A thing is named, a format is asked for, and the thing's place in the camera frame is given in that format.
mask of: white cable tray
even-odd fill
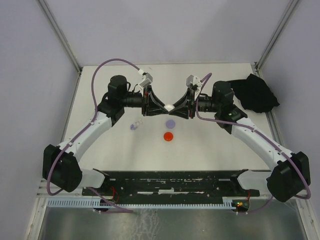
[[[223,199],[222,204],[117,204],[128,209],[236,209],[231,205],[232,199]],[[101,205],[100,198],[49,198],[50,208],[114,208]]]

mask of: purple disc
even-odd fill
[[[166,121],[165,125],[168,129],[173,129],[176,126],[176,122],[170,119]]]

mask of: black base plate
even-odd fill
[[[222,197],[248,196],[248,190],[230,181],[230,177],[239,171],[103,172],[109,177],[96,190],[102,196],[112,196],[111,187],[114,187],[119,196],[118,204],[222,204]],[[159,190],[171,190],[175,194],[159,194]],[[82,195],[95,194],[89,189],[83,189]],[[250,190],[250,196],[258,197],[260,193],[258,190]]]

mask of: white connector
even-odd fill
[[[138,87],[139,87],[141,93],[144,92],[144,88],[146,88],[147,86],[152,84],[152,81],[153,81],[152,76],[149,73],[144,72],[142,75],[142,81],[138,84]]]
[[[138,74],[143,75],[145,71],[143,71],[141,68],[138,70]]]
[[[203,85],[200,78],[198,78],[197,76],[190,75],[186,79],[185,84],[188,88],[194,90],[194,100],[196,100],[201,92],[201,88]]]

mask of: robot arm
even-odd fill
[[[199,112],[216,113],[214,117],[220,121],[218,125],[248,145],[270,169],[270,171],[246,169],[239,171],[230,177],[237,188],[270,192],[281,202],[286,202],[298,194],[305,188],[304,184],[297,171],[281,153],[285,153],[294,162],[307,184],[310,185],[308,157],[302,152],[292,153],[291,150],[266,137],[265,134],[264,138],[257,134],[257,132],[262,134],[263,132],[242,110],[234,105],[234,92],[228,82],[216,82],[213,85],[212,95],[202,96],[200,95],[202,83],[197,77],[190,76],[186,82],[188,88],[185,95],[170,106],[164,105],[156,97],[150,85],[151,82],[152,77],[146,73],[139,85],[143,91],[140,93],[128,90],[128,82],[124,76],[118,75],[111,78],[108,92],[98,105],[96,119],[94,121],[90,119],[88,123],[91,123],[91,126],[62,154],[60,161],[54,168],[51,177],[52,183],[67,192],[72,192],[77,187],[99,188],[105,180],[105,175],[95,170],[80,169],[78,162],[91,144],[116,124],[125,112],[124,107],[130,107],[141,108],[143,116],[168,114],[185,119],[192,119],[196,115],[196,108]],[[44,150],[42,176],[45,179],[48,179],[48,172],[53,161],[60,151],[67,144],[70,144],[70,139],[72,137],[60,143],[59,146],[49,145]],[[275,149],[270,143],[276,145],[278,149]]]

